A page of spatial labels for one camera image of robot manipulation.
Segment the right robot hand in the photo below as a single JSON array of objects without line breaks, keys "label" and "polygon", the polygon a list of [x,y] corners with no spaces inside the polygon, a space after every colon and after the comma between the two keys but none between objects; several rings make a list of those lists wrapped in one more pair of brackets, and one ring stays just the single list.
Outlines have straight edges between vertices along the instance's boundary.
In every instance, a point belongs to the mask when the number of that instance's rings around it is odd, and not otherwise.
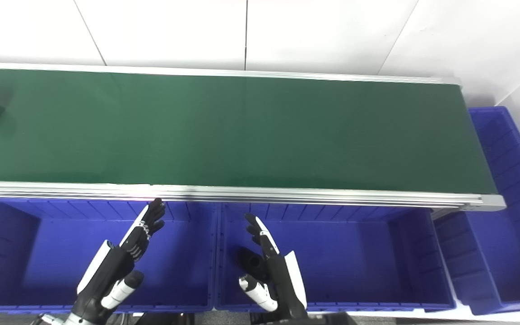
[{"label": "right robot hand", "polygon": [[307,319],[306,291],[295,251],[283,255],[258,216],[245,213],[244,218],[261,253],[245,247],[237,251],[237,263],[244,272],[238,279],[241,290],[275,321]]}]

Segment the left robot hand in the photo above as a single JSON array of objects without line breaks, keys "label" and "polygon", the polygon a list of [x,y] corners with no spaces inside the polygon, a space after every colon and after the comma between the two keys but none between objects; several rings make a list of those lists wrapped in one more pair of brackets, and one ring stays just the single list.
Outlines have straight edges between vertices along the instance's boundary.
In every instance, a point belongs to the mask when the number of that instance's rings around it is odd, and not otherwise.
[{"label": "left robot hand", "polygon": [[77,298],[66,325],[105,325],[118,306],[142,284],[135,264],[146,253],[150,239],[165,222],[165,204],[155,198],[146,205],[116,245],[105,240],[76,289]]}]

